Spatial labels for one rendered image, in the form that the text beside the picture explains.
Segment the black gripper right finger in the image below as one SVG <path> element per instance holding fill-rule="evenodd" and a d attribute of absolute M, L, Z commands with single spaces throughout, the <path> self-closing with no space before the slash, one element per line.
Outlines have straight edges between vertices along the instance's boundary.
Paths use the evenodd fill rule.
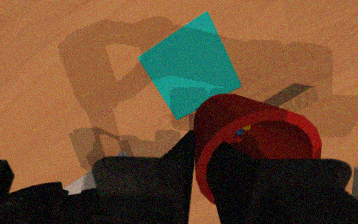
<path fill-rule="evenodd" d="M 255 224 L 269 186 L 340 185 L 352 175 L 342 160 L 254 159 L 223 141 L 214 151 L 207 170 L 220 224 Z"/>

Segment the dark red cup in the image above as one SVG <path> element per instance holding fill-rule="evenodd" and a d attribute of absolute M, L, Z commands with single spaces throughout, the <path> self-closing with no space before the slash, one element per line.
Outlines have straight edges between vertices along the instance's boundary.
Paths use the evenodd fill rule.
<path fill-rule="evenodd" d="M 235 142 L 235 132 L 249 125 L 242 142 Z M 193 130 L 196 180 L 215 206 L 207 165 L 223 141 L 254 159 L 321 158 L 320 135 L 305 116 L 236 94 L 205 100 L 195 114 Z"/>

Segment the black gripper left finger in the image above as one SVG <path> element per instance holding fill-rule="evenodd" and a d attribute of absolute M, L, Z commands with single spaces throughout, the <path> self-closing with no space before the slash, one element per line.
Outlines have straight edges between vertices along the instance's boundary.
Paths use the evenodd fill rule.
<path fill-rule="evenodd" d="M 195 131 L 161 158 L 106 156 L 92 167 L 99 193 L 116 196 L 167 197 L 173 201 L 174 224 L 189 224 Z"/>

